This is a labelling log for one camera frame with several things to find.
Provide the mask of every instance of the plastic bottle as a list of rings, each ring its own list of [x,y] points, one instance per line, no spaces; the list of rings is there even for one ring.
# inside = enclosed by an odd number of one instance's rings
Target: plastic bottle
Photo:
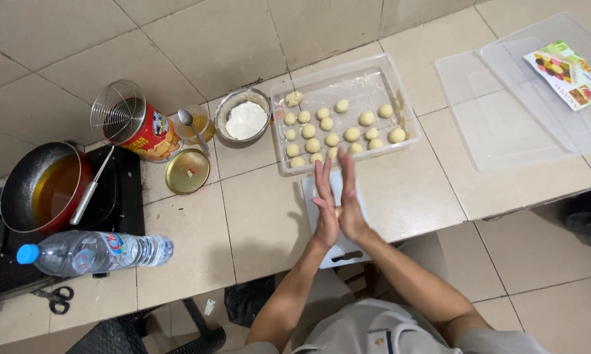
[[[173,242],[168,237],[72,230],[52,235],[38,245],[23,245],[16,260],[33,263],[49,275],[71,277],[163,265],[172,256]]]

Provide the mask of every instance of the flour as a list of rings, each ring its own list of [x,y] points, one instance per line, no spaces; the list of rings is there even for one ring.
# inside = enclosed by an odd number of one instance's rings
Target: flour
[[[245,102],[236,106],[230,112],[230,120],[226,123],[226,130],[237,140],[251,138],[267,123],[267,113],[254,102]]]

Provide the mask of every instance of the person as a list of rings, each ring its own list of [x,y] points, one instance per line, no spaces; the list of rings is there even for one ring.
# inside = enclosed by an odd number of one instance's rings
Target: person
[[[547,353],[524,332],[495,331],[464,295],[370,229],[358,204],[352,157],[340,148],[338,162],[341,212],[329,181],[331,160],[316,161],[317,229],[237,353],[282,353],[289,340],[294,353]],[[339,229],[370,255],[399,295],[397,303],[355,301],[331,269],[318,270]]]

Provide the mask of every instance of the frying pan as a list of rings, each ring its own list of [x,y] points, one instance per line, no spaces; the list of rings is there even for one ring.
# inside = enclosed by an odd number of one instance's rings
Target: frying pan
[[[71,162],[71,176],[62,176],[62,169],[57,168],[58,164],[65,161]],[[55,178],[47,181],[52,171]],[[65,142],[41,145],[23,157],[7,178],[0,197],[3,221],[16,232],[60,230],[69,225],[72,214],[92,180],[93,173],[86,154]],[[52,182],[61,185],[61,188],[55,188]],[[35,209],[35,205],[40,202],[40,193],[53,191],[60,198],[60,203],[55,205],[49,221],[40,222]]]

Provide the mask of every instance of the black scissors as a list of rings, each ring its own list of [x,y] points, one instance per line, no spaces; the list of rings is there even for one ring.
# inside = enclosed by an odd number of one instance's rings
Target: black scissors
[[[65,290],[68,295],[62,294],[62,290]],[[31,292],[31,294],[48,299],[51,312],[56,315],[63,315],[68,312],[68,309],[70,309],[70,304],[68,301],[72,300],[72,297],[74,296],[74,290],[70,286],[60,286],[52,292],[34,290]]]

